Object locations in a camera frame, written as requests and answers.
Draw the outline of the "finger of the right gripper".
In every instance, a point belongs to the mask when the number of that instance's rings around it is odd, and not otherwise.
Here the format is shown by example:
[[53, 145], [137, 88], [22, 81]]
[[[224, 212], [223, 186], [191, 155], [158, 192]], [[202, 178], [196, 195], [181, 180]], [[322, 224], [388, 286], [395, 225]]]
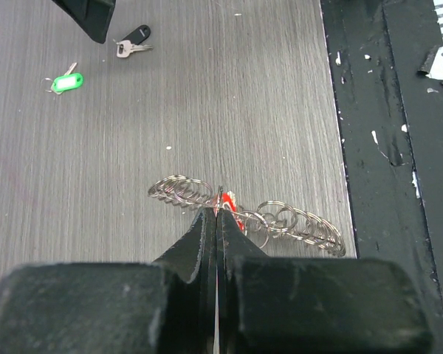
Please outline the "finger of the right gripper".
[[96, 43], [106, 42], [116, 0], [52, 0]]

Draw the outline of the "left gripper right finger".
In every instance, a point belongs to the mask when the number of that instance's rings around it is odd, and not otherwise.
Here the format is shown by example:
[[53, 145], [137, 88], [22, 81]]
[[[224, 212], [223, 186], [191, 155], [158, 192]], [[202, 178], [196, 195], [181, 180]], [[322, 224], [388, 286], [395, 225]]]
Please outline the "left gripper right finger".
[[270, 257], [216, 217], [222, 353], [430, 353], [433, 332], [396, 263]]

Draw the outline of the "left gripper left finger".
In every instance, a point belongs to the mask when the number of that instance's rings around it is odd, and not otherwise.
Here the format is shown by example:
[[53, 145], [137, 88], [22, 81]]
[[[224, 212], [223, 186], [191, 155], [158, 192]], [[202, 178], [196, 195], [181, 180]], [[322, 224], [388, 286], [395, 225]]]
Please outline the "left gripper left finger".
[[152, 263], [48, 263], [0, 280], [0, 353], [211, 353], [216, 216]]

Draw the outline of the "black-head key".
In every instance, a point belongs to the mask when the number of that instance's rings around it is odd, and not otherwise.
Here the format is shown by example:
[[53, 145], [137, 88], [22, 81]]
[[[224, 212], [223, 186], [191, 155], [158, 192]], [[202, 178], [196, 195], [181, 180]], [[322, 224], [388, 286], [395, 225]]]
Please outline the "black-head key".
[[114, 41], [117, 46], [116, 56], [118, 58], [128, 58], [135, 52], [148, 52], [153, 49], [152, 45], [145, 44], [151, 36], [151, 28], [142, 24], [131, 31], [127, 36], [119, 41]]

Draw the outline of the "metal disc key organizer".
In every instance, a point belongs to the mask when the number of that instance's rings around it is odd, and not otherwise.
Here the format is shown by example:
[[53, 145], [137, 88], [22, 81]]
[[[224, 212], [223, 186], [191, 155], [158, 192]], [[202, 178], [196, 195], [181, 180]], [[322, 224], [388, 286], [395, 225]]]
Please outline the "metal disc key organizer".
[[[172, 175], [152, 184], [148, 196], [175, 207], [195, 210], [208, 207], [214, 211], [215, 192], [206, 182], [184, 175]], [[271, 239], [287, 238], [315, 246], [333, 257], [344, 257], [346, 246], [340, 231], [330, 221], [314, 213], [298, 209], [283, 201], [268, 200], [255, 209], [238, 206], [238, 215], [244, 222], [243, 235], [264, 236], [264, 248]]]

